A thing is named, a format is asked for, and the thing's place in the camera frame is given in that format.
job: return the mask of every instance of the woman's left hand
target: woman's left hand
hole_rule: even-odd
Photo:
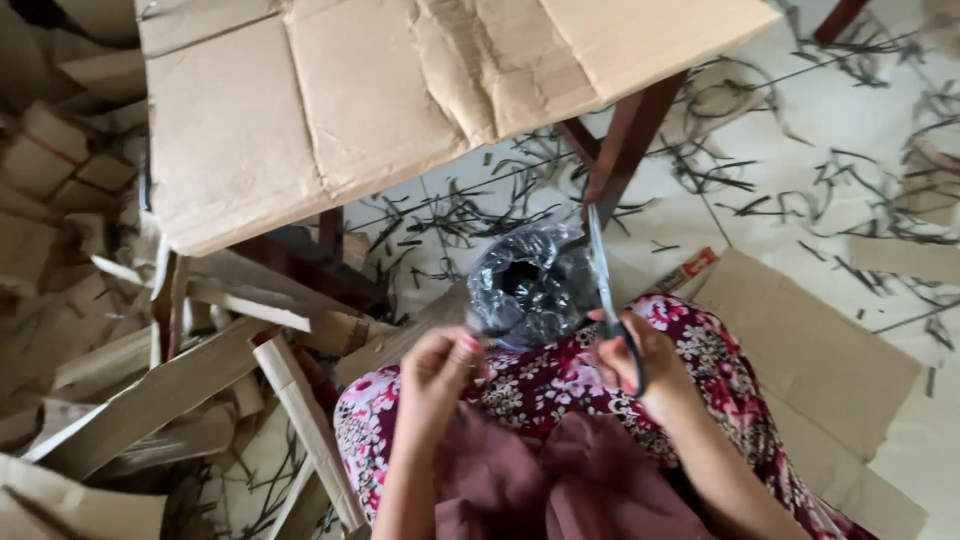
[[[484,379],[484,349],[467,329],[429,331],[400,361],[394,452],[429,455],[453,417],[469,380]]]

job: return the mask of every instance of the floral pants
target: floral pants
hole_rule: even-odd
[[[743,453],[770,493],[816,540],[876,538],[810,493],[793,472],[750,362],[737,340],[712,314],[670,295],[636,299],[628,309],[676,343],[686,371],[707,409]],[[462,399],[512,428],[533,452],[564,414],[614,413],[662,470],[680,466],[670,440],[643,405],[605,386],[589,365],[596,325],[542,349],[491,356],[490,382],[469,387]],[[399,394],[399,367],[355,381],[334,414],[334,428],[350,484],[373,521],[390,460]]]

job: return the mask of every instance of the clear plastic wrap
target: clear plastic wrap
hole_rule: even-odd
[[[579,219],[544,219],[500,237],[470,272],[468,289],[477,330],[512,350],[573,333],[599,306]]]

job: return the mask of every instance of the brown cloth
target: brown cloth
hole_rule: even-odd
[[[437,538],[715,538],[611,415],[567,413],[534,456],[462,406],[437,448]]]

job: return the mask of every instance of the scissor blade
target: scissor blade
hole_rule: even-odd
[[[597,278],[597,288],[600,289],[600,303],[607,312],[608,324],[613,324],[616,310],[613,309],[613,298],[610,292],[610,269],[607,267],[607,254],[603,250],[603,230],[600,228],[600,214],[596,205],[587,209],[590,225],[590,246],[593,248],[593,272]]]

